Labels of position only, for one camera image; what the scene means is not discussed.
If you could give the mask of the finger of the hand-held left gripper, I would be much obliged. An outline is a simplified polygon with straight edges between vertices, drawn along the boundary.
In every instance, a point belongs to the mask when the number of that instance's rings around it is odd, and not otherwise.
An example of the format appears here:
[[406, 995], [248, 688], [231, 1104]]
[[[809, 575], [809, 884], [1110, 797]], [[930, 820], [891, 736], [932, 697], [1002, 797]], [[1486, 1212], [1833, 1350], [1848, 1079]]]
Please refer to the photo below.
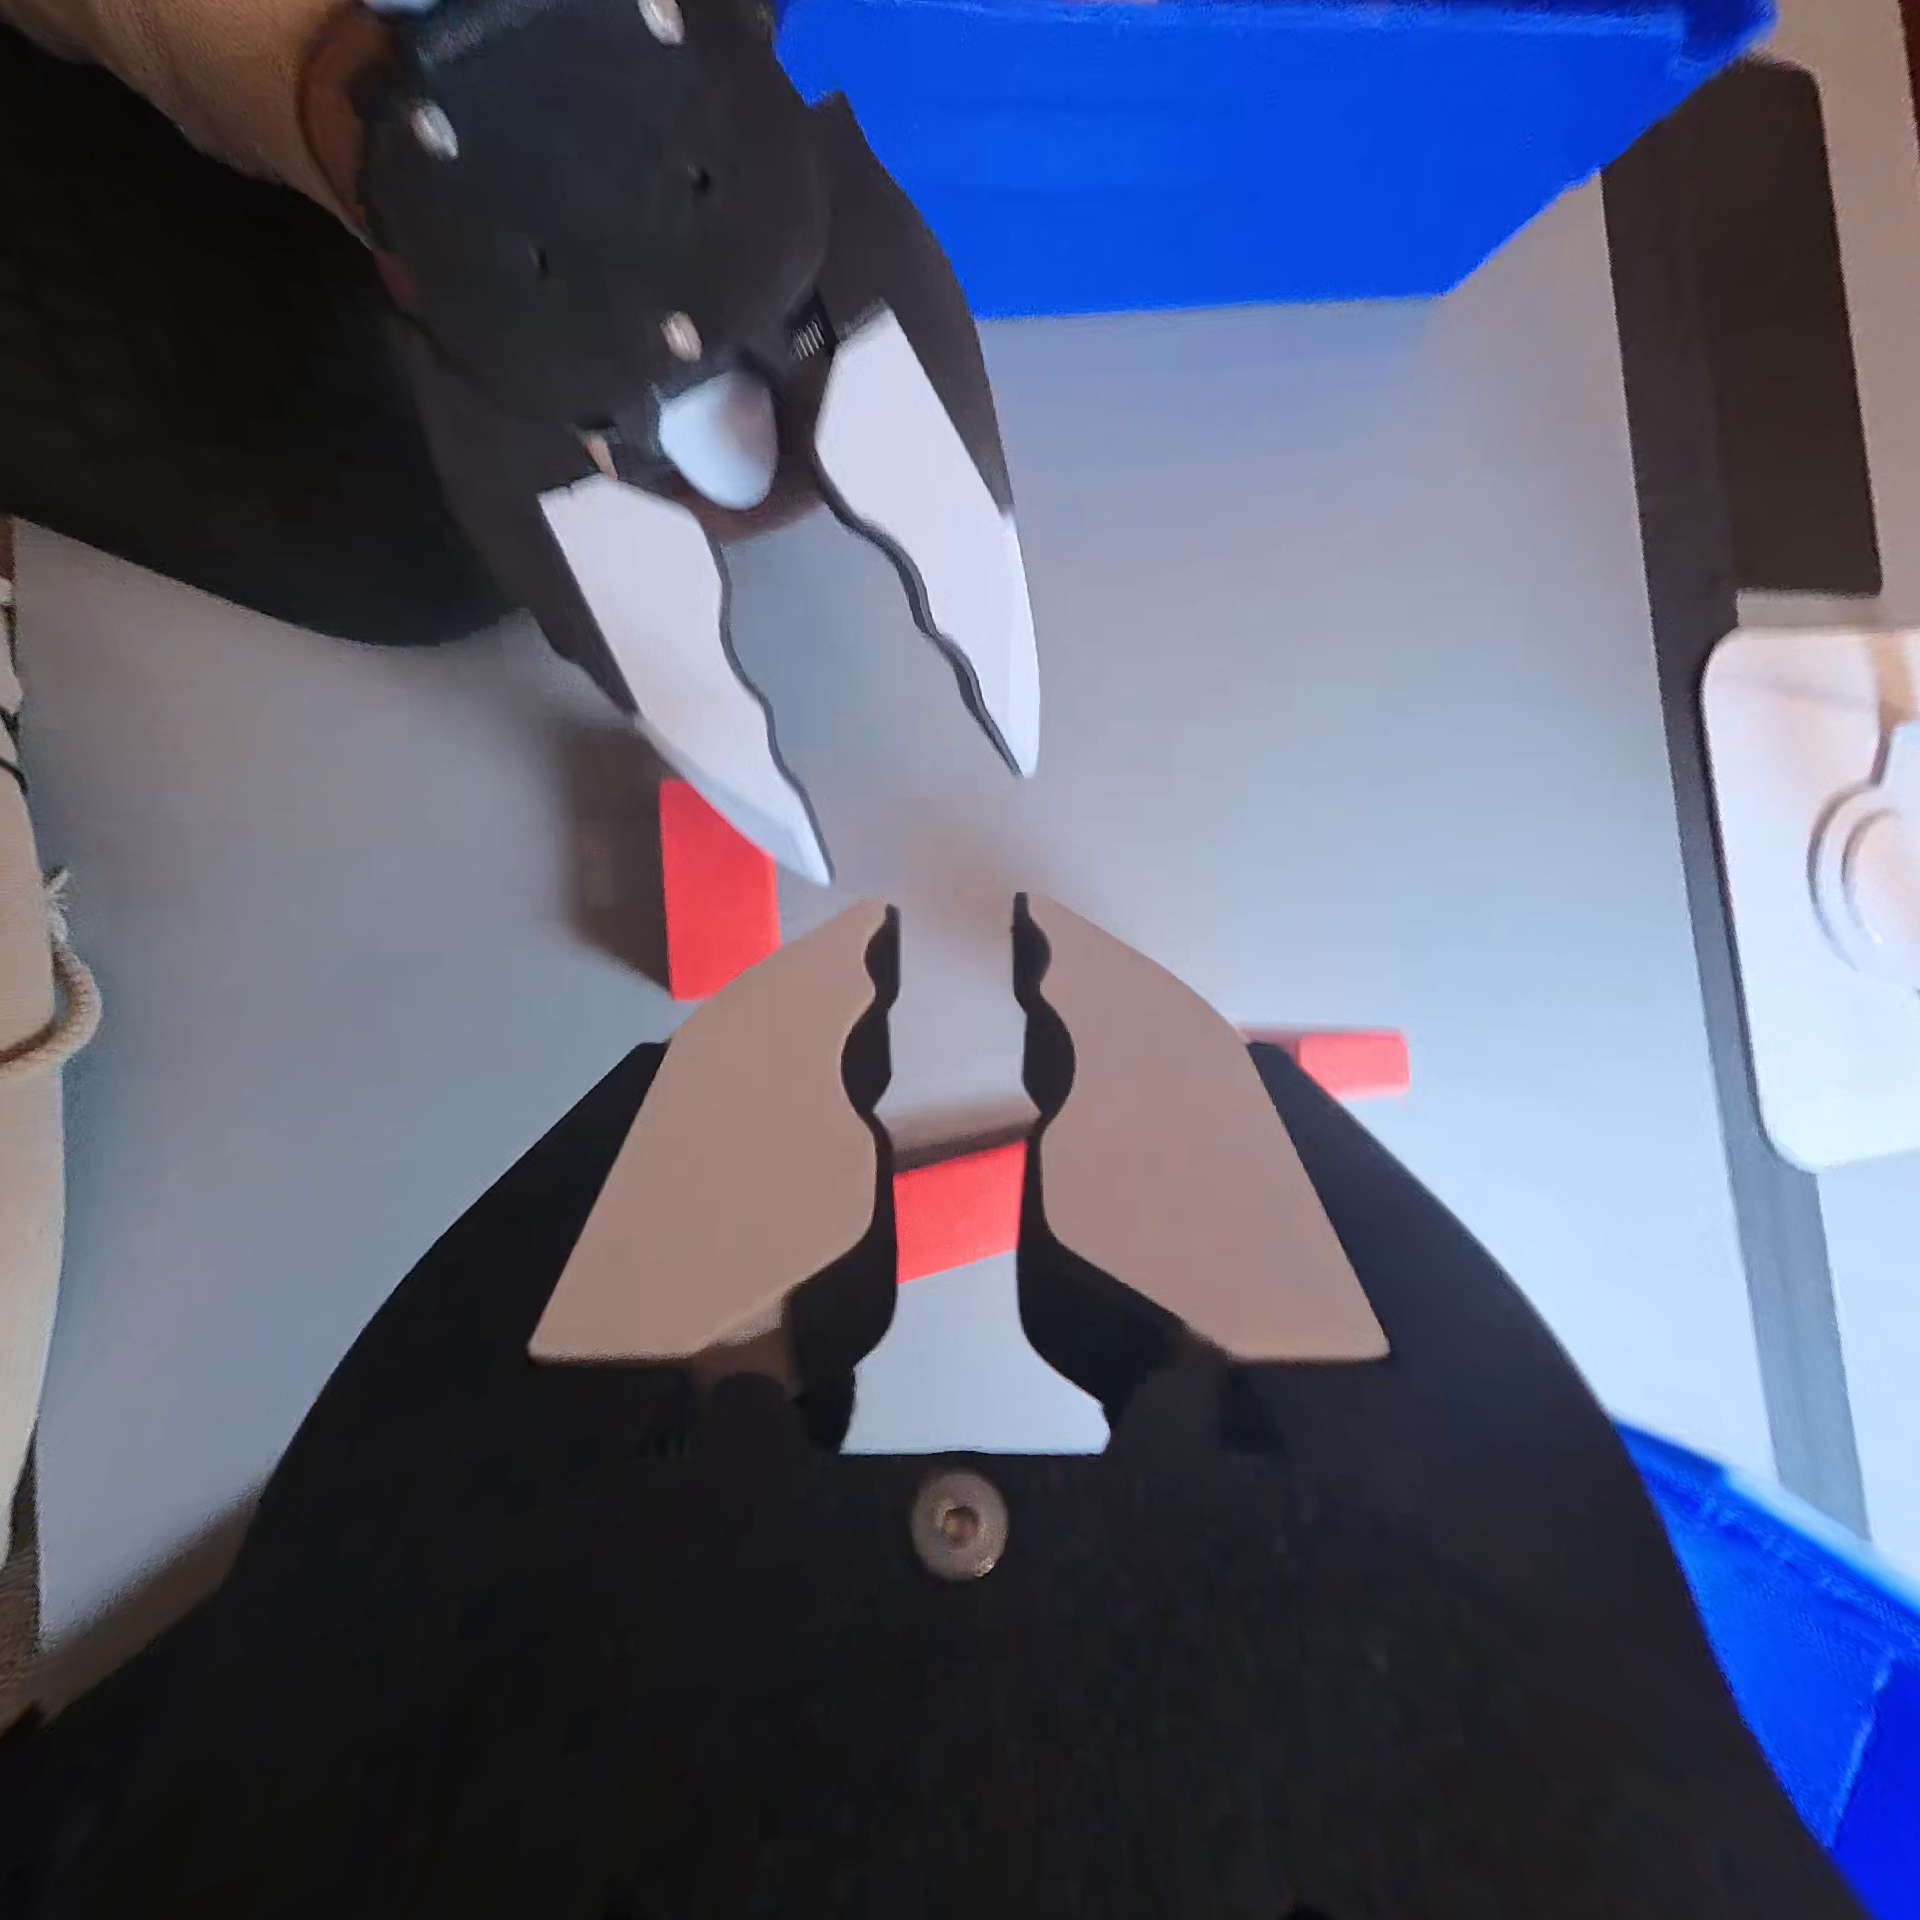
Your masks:
[[758, 851], [825, 888], [818, 824], [732, 654], [727, 568], [700, 517], [599, 474], [538, 510], [654, 750]]
[[813, 419], [832, 510], [894, 564], [917, 629], [1016, 777], [1040, 750], [1040, 666], [1016, 517], [996, 504], [904, 325], [839, 340]]

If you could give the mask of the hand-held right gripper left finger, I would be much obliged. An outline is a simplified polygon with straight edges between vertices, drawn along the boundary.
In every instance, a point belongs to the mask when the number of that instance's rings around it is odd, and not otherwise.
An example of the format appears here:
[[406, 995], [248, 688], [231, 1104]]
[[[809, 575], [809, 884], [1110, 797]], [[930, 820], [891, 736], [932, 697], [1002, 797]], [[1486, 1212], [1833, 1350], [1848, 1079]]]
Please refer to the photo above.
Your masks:
[[891, 1327], [897, 910], [856, 902], [688, 1013], [530, 1335], [547, 1367], [759, 1371], [817, 1443]]

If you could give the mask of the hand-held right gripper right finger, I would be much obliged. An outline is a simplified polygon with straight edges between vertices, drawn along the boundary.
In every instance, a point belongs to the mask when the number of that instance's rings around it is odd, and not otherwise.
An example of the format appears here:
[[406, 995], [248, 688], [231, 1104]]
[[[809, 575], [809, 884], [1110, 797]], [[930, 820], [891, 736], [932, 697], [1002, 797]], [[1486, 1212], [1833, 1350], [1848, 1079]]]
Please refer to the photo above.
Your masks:
[[1358, 1367], [1388, 1331], [1250, 1046], [1185, 979], [1066, 905], [1012, 917], [1034, 1130], [1018, 1319], [1116, 1422], [1185, 1363]]

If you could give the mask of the red wooden plank block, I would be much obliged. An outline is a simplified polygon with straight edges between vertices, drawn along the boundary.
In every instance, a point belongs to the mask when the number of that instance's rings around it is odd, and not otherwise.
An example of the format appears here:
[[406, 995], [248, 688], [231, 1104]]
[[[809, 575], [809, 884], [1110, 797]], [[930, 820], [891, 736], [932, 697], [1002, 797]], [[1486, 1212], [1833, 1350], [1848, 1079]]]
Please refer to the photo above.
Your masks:
[[777, 864], [693, 785], [658, 785], [658, 888], [671, 1002], [701, 1002], [779, 948]]
[[[1242, 1029], [1273, 1046], [1334, 1101], [1410, 1092], [1410, 1041], [1402, 1029]], [[1025, 1135], [953, 1151], [894, 1175], [897, 1282], [1010, 1256], [1018, 1248]]]

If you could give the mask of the blue plastic bin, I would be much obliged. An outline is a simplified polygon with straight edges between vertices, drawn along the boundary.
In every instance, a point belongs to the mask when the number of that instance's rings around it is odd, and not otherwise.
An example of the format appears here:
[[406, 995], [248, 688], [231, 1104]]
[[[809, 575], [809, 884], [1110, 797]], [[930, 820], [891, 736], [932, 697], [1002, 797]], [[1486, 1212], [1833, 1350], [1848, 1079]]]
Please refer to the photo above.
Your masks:
[[1619, 1438], [1801, 1823], [1871, 1917], [1916, 1917], [1916, 1585], [1766, 1480]]
[[1442, 297], [1773, 2], [777, 2], [979, 321]]

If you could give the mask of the person's left hand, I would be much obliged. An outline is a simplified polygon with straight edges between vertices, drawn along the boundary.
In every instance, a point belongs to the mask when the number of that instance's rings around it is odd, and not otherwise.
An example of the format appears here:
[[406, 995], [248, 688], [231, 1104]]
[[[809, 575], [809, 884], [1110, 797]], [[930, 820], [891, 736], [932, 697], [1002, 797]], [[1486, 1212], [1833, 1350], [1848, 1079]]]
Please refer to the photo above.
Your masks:
[[395, 71], [395, 33], [364, 2], [332, 2], [311, 33], [298, 70], [298, 123], [325, 205], [362, 242], [373, 242], [362, 205], [369, 109]]

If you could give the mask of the black mesh wrist rest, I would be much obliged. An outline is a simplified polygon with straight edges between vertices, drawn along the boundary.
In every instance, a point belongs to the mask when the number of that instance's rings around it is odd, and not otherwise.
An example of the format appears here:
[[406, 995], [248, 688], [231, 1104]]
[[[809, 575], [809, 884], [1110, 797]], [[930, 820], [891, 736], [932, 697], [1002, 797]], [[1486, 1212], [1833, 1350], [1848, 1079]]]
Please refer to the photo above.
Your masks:
[[2, 517], [337, 640], [494, 627], [386, 315], [337, 217], [2, 25]]

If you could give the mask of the white document stand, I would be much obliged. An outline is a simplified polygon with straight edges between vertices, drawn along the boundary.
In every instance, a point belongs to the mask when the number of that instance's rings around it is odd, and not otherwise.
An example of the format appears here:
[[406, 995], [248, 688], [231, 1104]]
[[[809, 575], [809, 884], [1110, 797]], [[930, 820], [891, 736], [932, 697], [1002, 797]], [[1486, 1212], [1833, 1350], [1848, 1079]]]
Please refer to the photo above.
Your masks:
[[1697, 691], [1766, 1140], [1916, 1153], [1916, 627], [1732, 629]]

